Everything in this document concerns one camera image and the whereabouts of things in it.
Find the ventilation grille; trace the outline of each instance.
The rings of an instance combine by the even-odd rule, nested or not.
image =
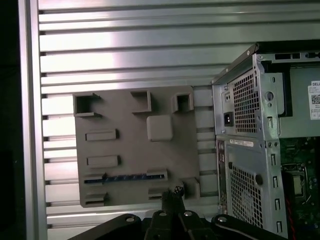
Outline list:
[[[234,116],[237,133],[256,133],[255,111],[260,109],[258,92],[254,91],[254,75],[239,80],[234,84]]]
[[[231,203],[233,216],[263,228],[261,192],[254,176],[236,167],[231,171]]]

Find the circular hole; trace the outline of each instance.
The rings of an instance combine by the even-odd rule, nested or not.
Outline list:
[[[267,99],[268,101],[272,101],[274,99],[274,94],[271,91],[267,91],[265,93],[265,99]]]

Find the metal case panel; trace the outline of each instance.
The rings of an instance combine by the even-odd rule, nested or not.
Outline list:
[[[286,237],[280,163],[272,164],[271,160],[280,156],[278,149],[261,146],[257,138],[217,136],[217,143],[221,141],[225,149],[227,213]]]

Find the barcode sticker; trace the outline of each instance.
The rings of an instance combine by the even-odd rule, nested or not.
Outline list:
[[[310,119],[320,120],[320,81],[312,81],[308,86]]]
[[[255,145],[253,141],[242,141],[242,140],[235,140],[235,139],[230,139],[230,143],[235,145],[245,146],[245,147],[251,147],[251,148],[253,148]]]

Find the screw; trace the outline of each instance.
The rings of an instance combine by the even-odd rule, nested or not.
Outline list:
[[[129,222],[129,223],[130,223],[130,222],[133,222],[134,220],[135,220],[135,219],[134,219],[133,217],[128,217],[128,218],[126,219],[126,221]]]
[[[186,217],[190,217],[190,216],[192,216],[192,212],[186,211],[186,212],[184,213],[184,215],[185,215]]]
[[[218,217],[218,221],[220,223],[225,223],[227,221],[227,219],[224,216],[220,216],[220,217]]]

